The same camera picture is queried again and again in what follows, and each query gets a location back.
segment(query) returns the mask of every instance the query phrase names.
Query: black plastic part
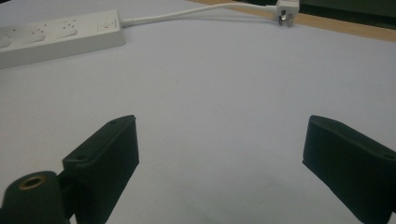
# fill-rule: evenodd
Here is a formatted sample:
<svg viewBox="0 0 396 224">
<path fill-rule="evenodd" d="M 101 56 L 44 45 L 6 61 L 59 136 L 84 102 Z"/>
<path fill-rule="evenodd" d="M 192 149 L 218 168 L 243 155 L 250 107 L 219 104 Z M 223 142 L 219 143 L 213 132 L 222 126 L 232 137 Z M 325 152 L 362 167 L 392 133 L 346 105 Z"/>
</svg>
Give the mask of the black plastic part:
<svg viewBox="0 0 396 224">
<path fill-rule="evenodd" d="M 26 175 L 8 186 L 0 223 L 64 224 L 62 193 L 53 172 Z"/>
<path fill-rule="evenodd" d="M 396 153 L 345 124 L 312 116 L 303 163 L 363 223 L 387 223 L 396 205 Z"/>
<path fill-rule="evenodd" d="M 78 186 L 66 202 L 75 206 L 78 223 L 106 223 L 138 158 L 134 116 L 110 121 L 64 158 L 62 177 Z"/>
</svg>

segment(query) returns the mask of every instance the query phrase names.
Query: power outlet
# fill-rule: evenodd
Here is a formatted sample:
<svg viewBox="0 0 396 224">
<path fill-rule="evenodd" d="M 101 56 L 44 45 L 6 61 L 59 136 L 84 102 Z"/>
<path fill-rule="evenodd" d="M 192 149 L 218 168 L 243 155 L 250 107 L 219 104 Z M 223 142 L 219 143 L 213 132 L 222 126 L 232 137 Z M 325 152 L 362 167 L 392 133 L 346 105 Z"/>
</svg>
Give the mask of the power outlet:
<svg viewBox="0 0 396 224">
<path fill-rule="evenodd" d="M 0 69 L 125 44 L 117 10 L 0 28 Z"/>
</svg>

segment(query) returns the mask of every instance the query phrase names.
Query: wooden surface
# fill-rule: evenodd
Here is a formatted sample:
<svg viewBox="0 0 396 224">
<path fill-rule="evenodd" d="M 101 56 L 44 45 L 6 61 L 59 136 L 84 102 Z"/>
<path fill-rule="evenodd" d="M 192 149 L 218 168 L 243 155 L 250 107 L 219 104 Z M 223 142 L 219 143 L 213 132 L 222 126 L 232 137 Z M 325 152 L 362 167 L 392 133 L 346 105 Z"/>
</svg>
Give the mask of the wooden surface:
<svg viewBox="0 0 396 224">
<path fill-rule="evenodd" d="M 196 3 L 207 4 L 207 5 L 232 2 L 231 0 L 191 0 L 191 1 Z M 267 12 L 262 12 L 252 9 L 236 9 L 236 10 L 246 12 L 249 14 L 272 18 L 272 14 Z M 332 20 L 317 16 L 306 15 L 302 13 L 297 15 L 295 22 L 302 25 L 332 30 L 350 35 L 359 35 L 374 39 L 396 42 L 396 30 L 362 25 L 348 21 L 337 21 L 337 20 Z"/>
</svg>

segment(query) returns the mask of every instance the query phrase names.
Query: socket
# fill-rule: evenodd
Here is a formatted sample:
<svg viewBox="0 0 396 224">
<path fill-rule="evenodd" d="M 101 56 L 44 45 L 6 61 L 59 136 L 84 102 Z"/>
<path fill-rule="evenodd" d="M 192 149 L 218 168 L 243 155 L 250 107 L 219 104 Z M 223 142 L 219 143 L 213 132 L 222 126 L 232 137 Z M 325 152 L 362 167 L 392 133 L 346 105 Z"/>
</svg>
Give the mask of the socket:
<svg viewBox="0 0 396 224">
<path fill-rule="evenodd" d="M 117 10 L 0 28 L 0 69 L 125 45 Z"/>
</svg>

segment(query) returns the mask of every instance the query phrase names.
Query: white surface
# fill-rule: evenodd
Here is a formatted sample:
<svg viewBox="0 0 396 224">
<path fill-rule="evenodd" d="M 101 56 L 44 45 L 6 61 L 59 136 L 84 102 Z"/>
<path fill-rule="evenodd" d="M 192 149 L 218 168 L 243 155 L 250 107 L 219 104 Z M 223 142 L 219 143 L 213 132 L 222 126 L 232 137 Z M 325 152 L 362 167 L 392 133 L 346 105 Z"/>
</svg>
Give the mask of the white surface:
<svg viewBox="0 0 396 224">
<path fill-rule="evenodd" d="M 198 6 L 12 0 L 0 26 Z M 359 223 L 302 165 L 306 125 L 337 119 L 396 149 L 396 44 L 204 14 L 125 29 L 120 48 L 0 70 L 0 192 L 61 172 L 107 121 L 134 114 L 141 163 L 108 223 Z"/>
<path fill-rule="evenodd" d="M 117 10 L 1 27 L 0 41 L 0 69 L 125 44 Z"/>
</svg>

